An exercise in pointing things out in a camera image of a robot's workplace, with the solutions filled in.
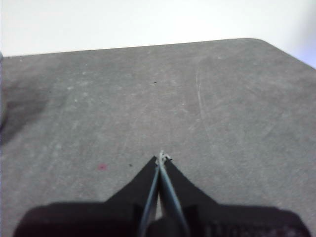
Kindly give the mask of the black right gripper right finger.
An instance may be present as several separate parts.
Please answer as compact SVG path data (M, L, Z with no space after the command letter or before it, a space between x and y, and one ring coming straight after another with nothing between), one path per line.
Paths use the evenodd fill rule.
M174 207L185 234L192 237L309 237L294 212L268 206L220 204L196 187L171 162L159 159L165 206Z

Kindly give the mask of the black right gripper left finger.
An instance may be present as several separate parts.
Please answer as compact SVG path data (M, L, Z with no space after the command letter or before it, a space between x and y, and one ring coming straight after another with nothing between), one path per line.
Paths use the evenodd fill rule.
M107 201L36 206L17 225L16 237L135 237L152 184L156 157Z

